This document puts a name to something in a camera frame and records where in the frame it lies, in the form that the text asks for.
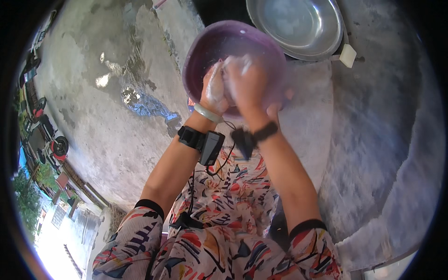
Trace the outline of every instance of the person's left hand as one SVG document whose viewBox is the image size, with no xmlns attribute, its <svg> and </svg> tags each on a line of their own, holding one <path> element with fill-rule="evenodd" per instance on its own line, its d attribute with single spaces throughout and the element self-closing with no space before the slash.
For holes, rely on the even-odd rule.
<svg viewBox="0 0 448 280">
<path fill-rule="evenodd" d="M 204 76 L 201 101 L 207 110 L 222 116 L 228 108 L 228 101 L 224 96 L 224 82 L 222 78 L 223 62 L 216 62 Z"/>
</svg>

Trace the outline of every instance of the patterned shirt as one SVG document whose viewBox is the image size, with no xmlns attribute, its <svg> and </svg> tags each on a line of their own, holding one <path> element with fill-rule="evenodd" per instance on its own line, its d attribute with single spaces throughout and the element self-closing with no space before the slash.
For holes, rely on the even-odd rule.
<svg viewBox="0 0 448 280">
<path fill-rule="evenodd" d="M 220 156 L 225 161 L 225 149 Z M 219 168 L 216 162 L 211 171 Z M 321 221 L 293 228 L 287 251 L 267 238 L 278 194 L 259 154 L 246 162 L 233 152 L 219 176 L 196 167 L 169 221 L 175 223 L 191 208 L 190 217 L 203 226 L 171 227 L 163 244 L 162 208 L 139 201 L 95 258 L 93 279 L 342 279 L 335 246 Z"/>
</svg>

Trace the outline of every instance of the person's right hand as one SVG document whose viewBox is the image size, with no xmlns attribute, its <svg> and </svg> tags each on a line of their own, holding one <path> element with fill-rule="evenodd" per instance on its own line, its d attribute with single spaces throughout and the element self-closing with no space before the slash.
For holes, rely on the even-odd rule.
<svg viewBox="0 0 448 280">
<path fill-rule="evenodd" d="M 228 90 L 241 113 L 262 108 L 266 73 L 252 57 L 229 56 L 224 62 Z"/>
</svg>

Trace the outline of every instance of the wrist-mounted device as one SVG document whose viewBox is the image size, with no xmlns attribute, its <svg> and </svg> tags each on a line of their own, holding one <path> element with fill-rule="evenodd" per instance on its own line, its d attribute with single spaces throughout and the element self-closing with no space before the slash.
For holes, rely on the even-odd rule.
<svg viewBox="0 0 448 280">
<path fill-rule="evenodd" d="M 204 134 L 189 126 L 182 126 L 177 135 L 179 135 L 180 143 L 201 153 L 199 163 L 205 166 L 215 164 L 225 139 L 225 136 L 219 132 L 207 131 Z"/>
<path fill-rule="evenodd" d="M 235 145 L 241 151 L 244 159 L 249 160 L 257 144 L 263 140 L 266 140 L 271 135 L 274 135 L 277 131 L 277 124 L 271 121 L 264 128 L 256 131 L 254 134 L 251 134 L 243 128 L 238 128 L 231 133 L 231 136 L 235 142 Z"/>
</svg>

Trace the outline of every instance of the tree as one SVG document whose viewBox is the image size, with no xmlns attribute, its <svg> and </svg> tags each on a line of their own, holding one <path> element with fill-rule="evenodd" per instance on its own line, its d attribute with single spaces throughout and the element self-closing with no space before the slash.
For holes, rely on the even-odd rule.
<svg viewBox="0 0 448 280">
<path fill-rule="evenodd" d="M 23 168 L 19 169 L 18 176 L 14 178 L 13 188 L 17 198 L 19 215 L 30 235 L 30 239 L 34 241 L 41 208 L 39 191 L 33 183 L 30 184 Z"/>
</svg>

